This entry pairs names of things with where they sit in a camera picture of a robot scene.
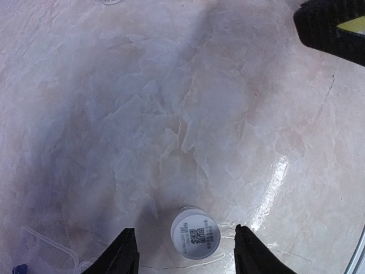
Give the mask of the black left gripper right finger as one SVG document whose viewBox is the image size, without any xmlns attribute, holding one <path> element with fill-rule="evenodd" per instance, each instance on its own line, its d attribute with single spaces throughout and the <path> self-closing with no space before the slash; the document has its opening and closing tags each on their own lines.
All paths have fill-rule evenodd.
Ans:
<svg viewBox="0 0 365 274">
<path fill-rule="evenodd" d="M 290 273 L 294 271 L 284 265 L 247 226 L 235 228 L 234 261 L 236 273 Z"/>
</svg>

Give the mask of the clear plastic pill organizer box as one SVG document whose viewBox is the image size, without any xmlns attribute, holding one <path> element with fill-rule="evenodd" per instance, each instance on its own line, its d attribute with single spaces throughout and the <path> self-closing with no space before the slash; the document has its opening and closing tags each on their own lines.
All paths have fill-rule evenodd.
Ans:
<svg viewBox="0 0 365 274">
<path fill-rule="evenodd" d="M 29 227 L 21 227 L 12 272 L 80 273 L 79 258 L 73 250 Z"/>
</svg>

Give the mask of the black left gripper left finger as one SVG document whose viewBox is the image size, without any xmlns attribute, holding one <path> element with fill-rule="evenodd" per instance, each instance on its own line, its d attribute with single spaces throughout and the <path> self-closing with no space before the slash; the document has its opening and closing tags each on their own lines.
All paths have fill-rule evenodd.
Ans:
<svg viewBox="0 0 365 274">
<path fill-rule="evenodd" d="M 82 274 L 138 274 L 140 254 L 134 228 L 125 228 Z"/>
</svg>

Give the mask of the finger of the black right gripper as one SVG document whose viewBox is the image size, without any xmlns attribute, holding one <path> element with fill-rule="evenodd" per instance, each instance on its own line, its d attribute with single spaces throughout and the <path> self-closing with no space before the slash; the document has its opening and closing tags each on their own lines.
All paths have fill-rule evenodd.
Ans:
<svg viewBox="0 0 365 274">
<path fill-rule="evenodd" d="M 307 1 L 293 19 L 305 46 L 364 66 L 364 35 L 337 28 L 361 16 L 364 0 Z"/>
</svg>

